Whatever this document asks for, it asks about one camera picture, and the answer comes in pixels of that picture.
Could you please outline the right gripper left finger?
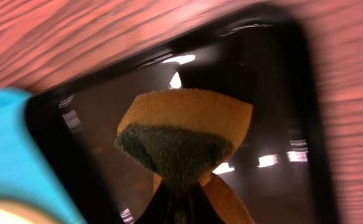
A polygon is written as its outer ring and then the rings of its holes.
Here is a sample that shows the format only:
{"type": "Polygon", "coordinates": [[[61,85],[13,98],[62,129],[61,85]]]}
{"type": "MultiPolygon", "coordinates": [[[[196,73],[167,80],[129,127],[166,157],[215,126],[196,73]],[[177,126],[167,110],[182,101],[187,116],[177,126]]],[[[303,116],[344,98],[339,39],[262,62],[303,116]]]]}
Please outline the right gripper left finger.
{"type": "Polygon", "coordinates": [[[181,221],[177,216],[180,211],[181,199],[161,182],[143,214],[134,224],[177,224],[181,221]]]}

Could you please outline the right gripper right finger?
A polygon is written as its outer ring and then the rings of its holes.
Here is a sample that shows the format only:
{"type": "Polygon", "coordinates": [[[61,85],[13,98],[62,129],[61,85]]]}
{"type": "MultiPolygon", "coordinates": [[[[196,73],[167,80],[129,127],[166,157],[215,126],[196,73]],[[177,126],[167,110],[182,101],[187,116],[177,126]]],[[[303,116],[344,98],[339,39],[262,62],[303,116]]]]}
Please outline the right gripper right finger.
{"type": "Polygon", "coordinates": [[[200,183],[191,185],[182,201],[187,224],[225,224],[213,208],[200,183]]]}

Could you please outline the green yellow sponge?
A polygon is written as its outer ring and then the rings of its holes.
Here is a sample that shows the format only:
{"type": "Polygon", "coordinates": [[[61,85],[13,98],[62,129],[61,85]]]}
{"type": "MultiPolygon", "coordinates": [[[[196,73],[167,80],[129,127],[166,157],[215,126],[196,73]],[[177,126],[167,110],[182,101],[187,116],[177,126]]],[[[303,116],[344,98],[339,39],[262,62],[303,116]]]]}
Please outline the green yellow sponge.
{"type": "Polygon", "coordinates": [[[216,91],[161,90],[137,96],[123,116],[115,147],[153,174],[181,199],[177,216],[186,223],[182,199],[200,183],[225,223],[252,223],[237,194],[215,169],[243,142],[253,106],[216,91]]]}

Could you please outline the yellow green plate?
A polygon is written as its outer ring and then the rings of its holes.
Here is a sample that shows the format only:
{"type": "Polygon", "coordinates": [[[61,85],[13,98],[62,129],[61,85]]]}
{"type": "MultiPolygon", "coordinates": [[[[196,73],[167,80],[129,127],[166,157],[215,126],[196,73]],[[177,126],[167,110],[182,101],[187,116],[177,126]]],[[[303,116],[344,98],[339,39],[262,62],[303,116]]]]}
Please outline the yellow green plate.
{"type": "Polygon", "coordinates": [[[0,224],[59,224],[56,218],[30,205],[0,200],[0,224]]]}

